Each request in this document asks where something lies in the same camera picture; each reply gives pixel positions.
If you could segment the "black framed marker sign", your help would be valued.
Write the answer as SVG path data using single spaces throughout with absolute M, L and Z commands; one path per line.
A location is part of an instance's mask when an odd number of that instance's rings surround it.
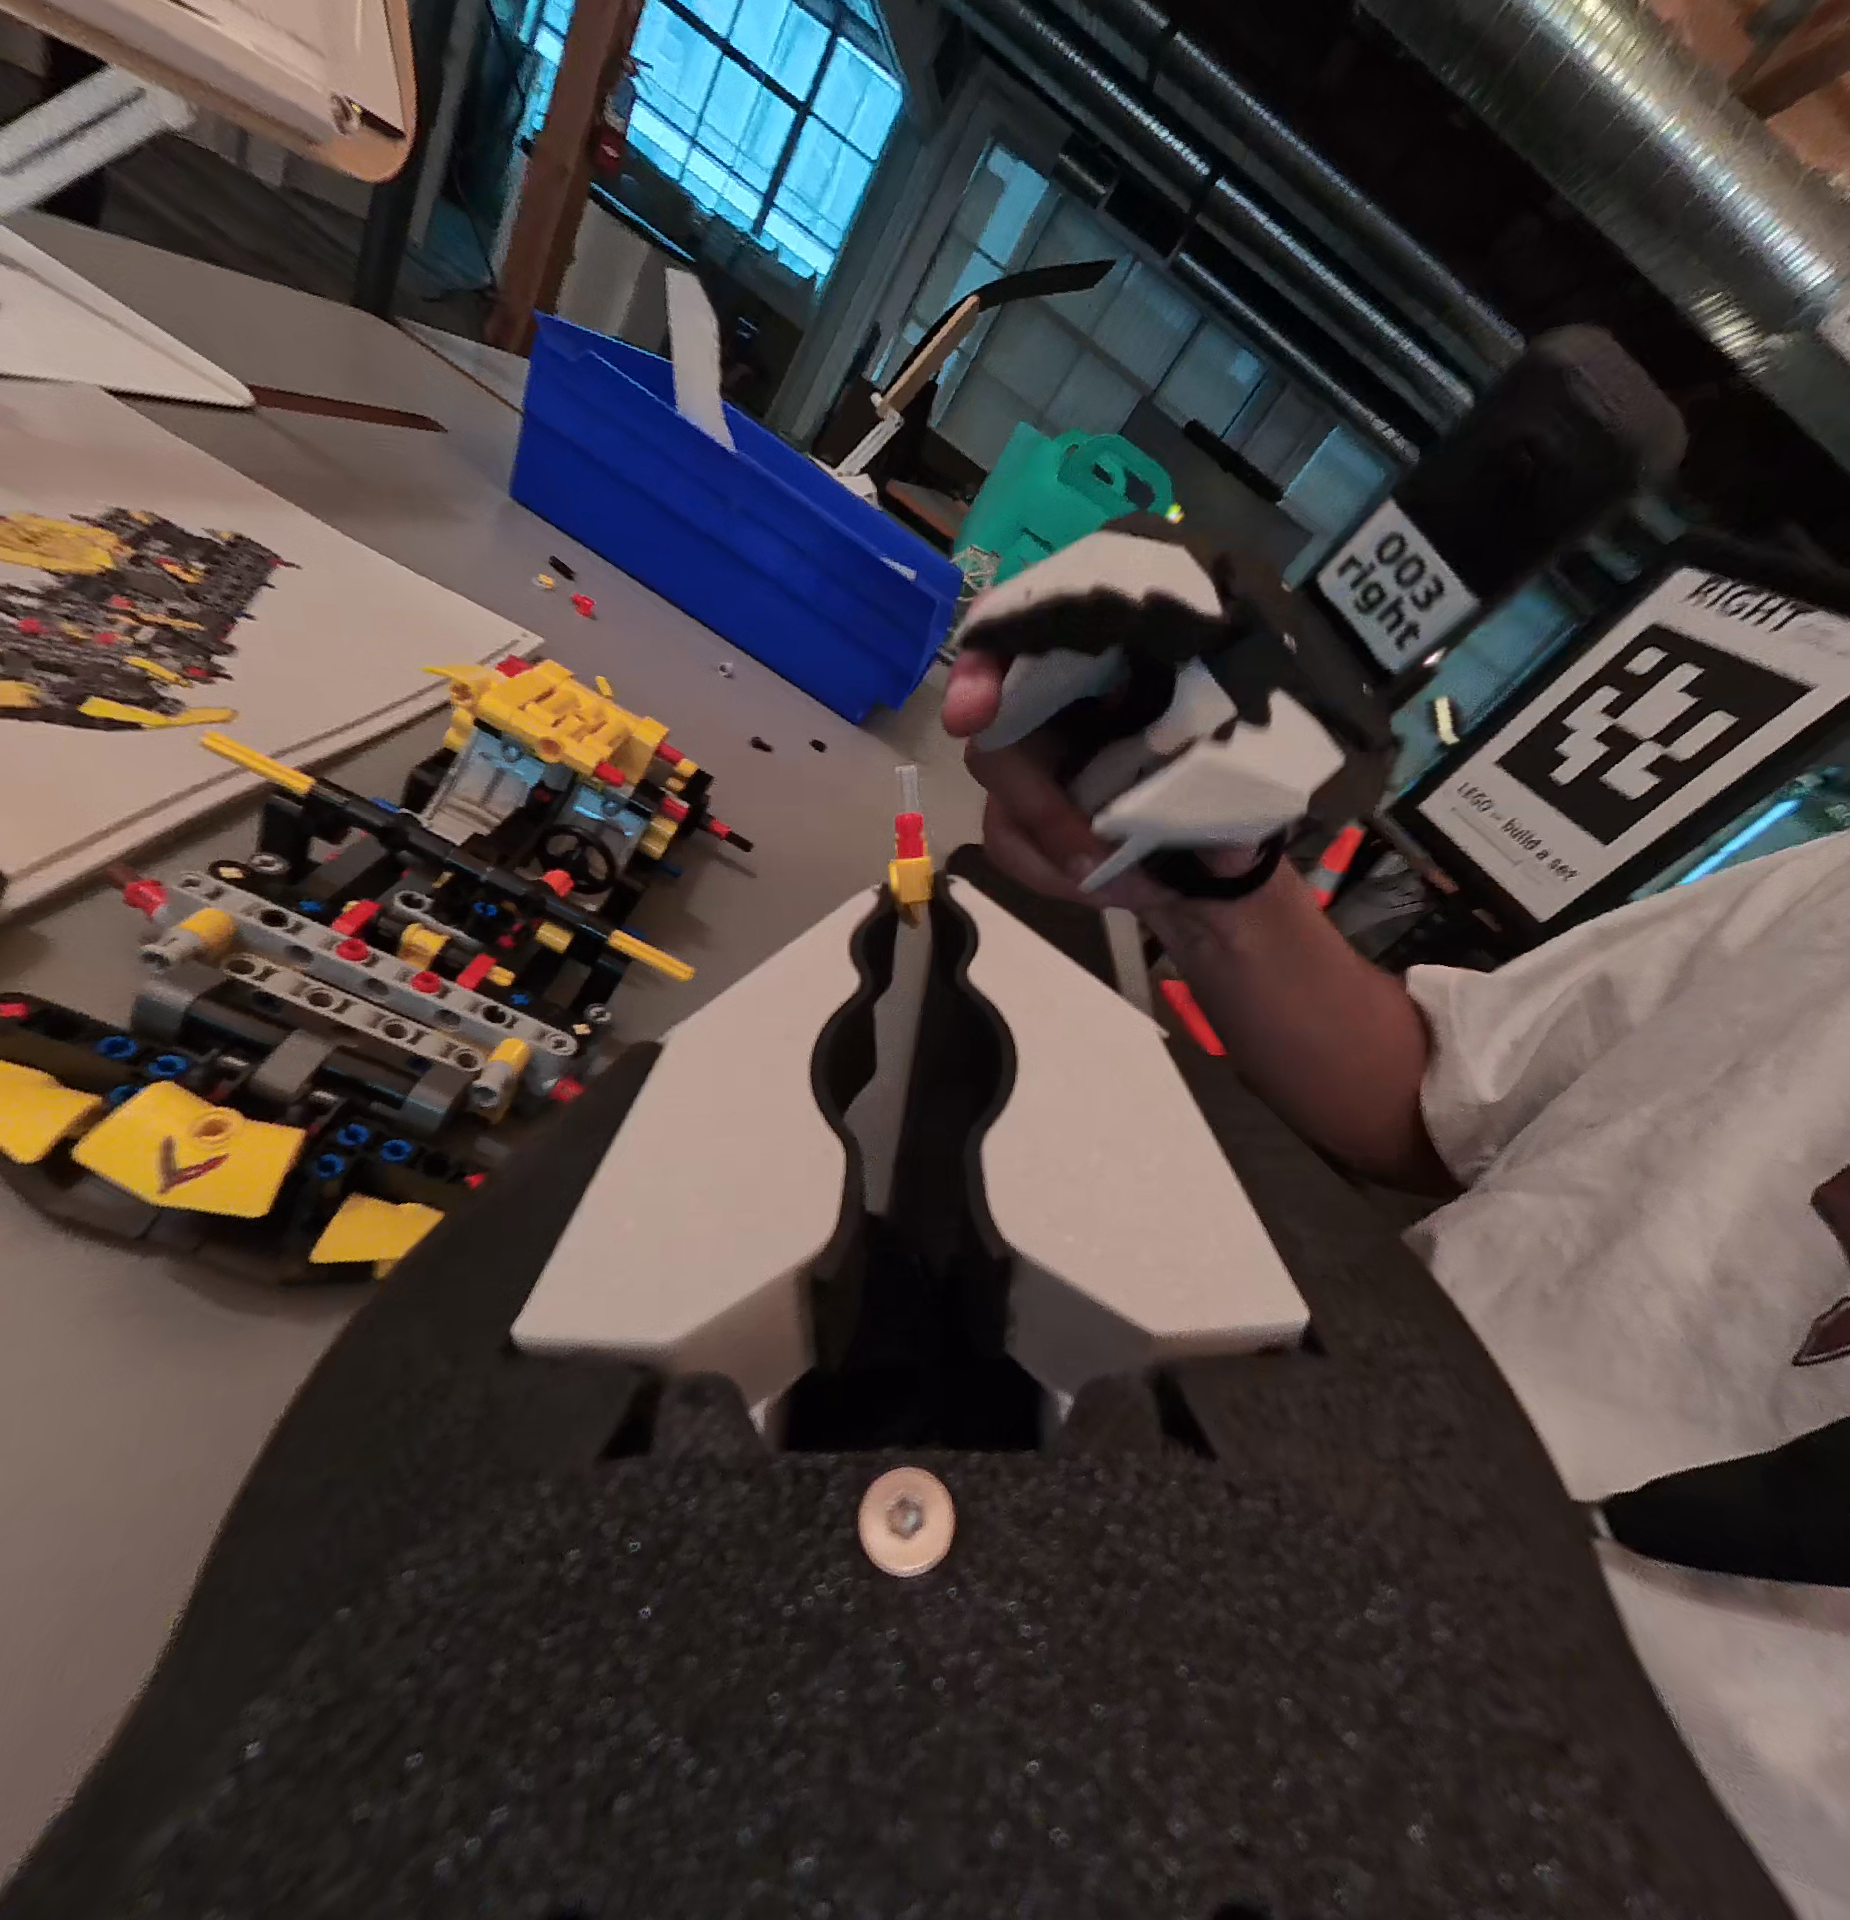
M 1396 830 L 1509 939 L 1622 906 L 1850 720 L 1850 570 L 1684 535 L 1415 783 Z

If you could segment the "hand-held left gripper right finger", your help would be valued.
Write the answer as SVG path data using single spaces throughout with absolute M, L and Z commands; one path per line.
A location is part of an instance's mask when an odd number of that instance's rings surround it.
M 1011 1045 L 980 1140 L 1008 1355 L 1044 1389 L 1295 1348 L 1309 1309 L 1161 1026 L 965 879 L 968 982 Z

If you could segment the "wooden post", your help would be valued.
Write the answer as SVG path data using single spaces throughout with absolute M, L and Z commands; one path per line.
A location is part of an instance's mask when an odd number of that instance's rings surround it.
M 639 2 L 574 4 L 484 328 L 492 348 L 526 354 L 538 317 L 556 310 L 594 179 L 604 109 L 624 76 L 642 12 Z

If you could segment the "blue plastic bin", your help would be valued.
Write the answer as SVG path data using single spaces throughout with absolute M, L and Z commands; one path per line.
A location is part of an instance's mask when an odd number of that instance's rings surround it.
M 674 370 L 539 315 L 512 499 L 857 724 L 947 642 L 961 568 L 737 410 L 719 445 Z

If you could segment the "person's right forearm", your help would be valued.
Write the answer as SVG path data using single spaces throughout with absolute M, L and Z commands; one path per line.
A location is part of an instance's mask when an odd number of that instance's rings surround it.
M 1421 1106 L 1431 1059 L 1401 977 L 1377 969 L 1279 866 L 1231 901 L 1143 909 L 1241 1083 L 1298 1138 L 1382 1187 L 1451 1198 Z

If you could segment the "wooden book stand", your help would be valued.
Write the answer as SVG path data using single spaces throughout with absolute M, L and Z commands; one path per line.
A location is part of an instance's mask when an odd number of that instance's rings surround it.
M 904 362 L 901 370 L 882 391 L 872 393 L 872 428 L 848 456 L 826 468 L 826 472 L 865 503 L 876 503 L 878 488 L 871 478 L 871 466 L 898 438 L 914 403 L 986 312 L 1022 300 L 1088 293 L 1110 271 L 1113 260 L 1055 263 L 1003 276 L 974 289 L 939 319 Z
M 23 241 L 14 219 L 222 118 L 371 186 L 419 131 L 406 2 L 0 2 L 99 61 L 0 128 L 0 376 L 252 413 L 230 373 Z

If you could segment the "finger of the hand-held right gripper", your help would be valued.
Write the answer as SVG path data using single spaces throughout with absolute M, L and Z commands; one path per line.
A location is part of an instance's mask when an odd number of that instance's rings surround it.
M 1230 645 L 1230 613 L 1182 544 L 1096 534 L 984 588 L 961 626 L 959 665 L 993 677 L 1117 677 L 1178 668 Z
M 1264 723 L 1189 742 L 1099 805 L 1091 823 L 1110 852 L 1079 889 L 1094 894 L 1153 854 L 1262 848 L 1344 766 L 1340 742 L 1309 710 L 1271 703 Z

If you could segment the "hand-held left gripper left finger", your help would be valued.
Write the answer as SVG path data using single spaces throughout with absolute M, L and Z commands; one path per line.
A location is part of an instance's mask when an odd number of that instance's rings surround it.
M 752 1409 L 811 1372 L 816 1272 L 863 1203 L 848 1117 L 887 982 L 889 901 L 867 887 L 679 1021 L 512 1344 L 719 1374 Z

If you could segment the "scattered tiny lego bits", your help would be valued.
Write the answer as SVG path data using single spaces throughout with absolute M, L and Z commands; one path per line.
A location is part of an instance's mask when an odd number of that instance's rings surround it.
M 535 577 L 547 653 L 688 747 L 752 742 L 759 755 L 834 755 L 839 724 L 784 677 L 624 570 L 552 552 Z

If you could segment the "paned window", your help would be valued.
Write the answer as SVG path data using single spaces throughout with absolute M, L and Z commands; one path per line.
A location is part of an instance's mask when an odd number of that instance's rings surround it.
M 634 4 L 592 184 L 674 249 L 817 296 L 905 109 L 878 4 Z

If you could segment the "white printed t-shirt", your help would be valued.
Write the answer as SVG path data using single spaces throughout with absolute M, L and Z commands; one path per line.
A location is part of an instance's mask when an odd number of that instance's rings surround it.
M 1408 975 L 1418 1259 L 1800 1917 L 1850 1917 L 1850 830 Z

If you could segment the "partly built lego car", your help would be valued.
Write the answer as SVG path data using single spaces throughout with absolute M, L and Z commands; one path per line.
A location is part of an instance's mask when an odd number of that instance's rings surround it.
M 574 1101 L 674 854 L 754 843 L 665 723 L 549 658 L 445 665 L 399 801 L 203 745 L 267 783 L 240 860 L 126 874 L 122 1021 L 0 993 L 0 1179 L 91 1235 L 265 1285 L 383 1279 Z

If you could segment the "person's right hand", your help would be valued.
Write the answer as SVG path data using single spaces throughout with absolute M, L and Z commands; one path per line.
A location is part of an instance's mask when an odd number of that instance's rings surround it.
M 1091 893 L 1085 884 L 1110 862 L 1110 846 L 1063 796 L 1055 747 L 1044 735 L 1003 748 L 980 747 L 1003 690 L 1000 663 L 962 654 L 951 668 L 943 723 L 965 745 L 968 770 L 984 790 L 984 848 L 1008 876 L 1068 904 L 1132 909 L 1185 973 L 1204 965 L 1310 972 L 1342 954 L 1340 930 L 1285 862 L 1269 868 L 1256 893 L 1238 898 L 1188 898 L 1143 872 L 1109 879 Z

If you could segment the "white paper card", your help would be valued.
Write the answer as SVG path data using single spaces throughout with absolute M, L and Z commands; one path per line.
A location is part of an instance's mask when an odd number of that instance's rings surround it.
M 720 321 L 690 268 L 667 267 L 665 321 L 671 351 L 674 410 L 725 452 L 736 452 L 720 395 Z

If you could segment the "open instruction booklet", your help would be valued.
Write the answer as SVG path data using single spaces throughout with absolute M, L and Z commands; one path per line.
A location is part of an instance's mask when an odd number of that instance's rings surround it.
M 122 398 L 0 380 L 0 920 L 230 798 L 208 731 L 337 755 L 535 649 Z

